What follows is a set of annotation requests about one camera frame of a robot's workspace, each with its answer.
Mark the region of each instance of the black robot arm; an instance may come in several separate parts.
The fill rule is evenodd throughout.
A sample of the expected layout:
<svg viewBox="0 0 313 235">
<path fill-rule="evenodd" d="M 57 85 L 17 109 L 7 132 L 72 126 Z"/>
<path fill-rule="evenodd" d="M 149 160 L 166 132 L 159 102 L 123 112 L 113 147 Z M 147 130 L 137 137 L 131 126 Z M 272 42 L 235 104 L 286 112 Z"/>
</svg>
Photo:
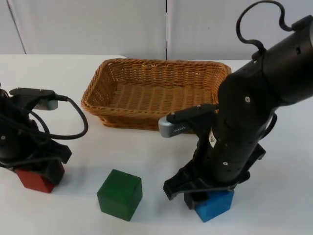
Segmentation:
<svg viewBox="0 0 313 235">
<path fill-rule="evenodd" d="M 243 15 L 263 2 L 278 5 L 281 28 L 294 31 L 269 50 L 258 40 L 244 39 L 240 33 Z M 249 179 L 248 170 L 265 154 L 258 142 L 275 125 L 276 109 L 313 95 L 313 17 L 307 16 L 288 27 L 284 14 L 283 6 L 275 1 L 257 2 L 242 13 L 237 35 L 243 43 L 253 44 L 259 50 L 220 85 L 218 112 L 217 106 L 211 105 L 205 115 L 204 111 L 200 114 L 205 106 L 198 105 L 160 119 L 164 137 L 190 129 L 199 137 L 193 159 L 164 183 L 169 199 L 178 193 L 233 190 Z"/>
</svg>

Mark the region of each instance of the wicker basket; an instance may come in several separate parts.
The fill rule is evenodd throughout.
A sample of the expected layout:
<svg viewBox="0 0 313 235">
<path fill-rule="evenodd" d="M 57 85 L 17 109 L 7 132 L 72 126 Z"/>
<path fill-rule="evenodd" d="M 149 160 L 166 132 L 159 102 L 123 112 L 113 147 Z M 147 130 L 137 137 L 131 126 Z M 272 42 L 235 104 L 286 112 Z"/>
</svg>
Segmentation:
<svg viewBox="0 0 313 235">
<path fill-rule="evenodd" d="M 104 61 L 81 104 L 109 127 L 158 130 L 170 112 L 218 103 L 231 70 L 217 62 L 110 59 Z"/>
</svg>

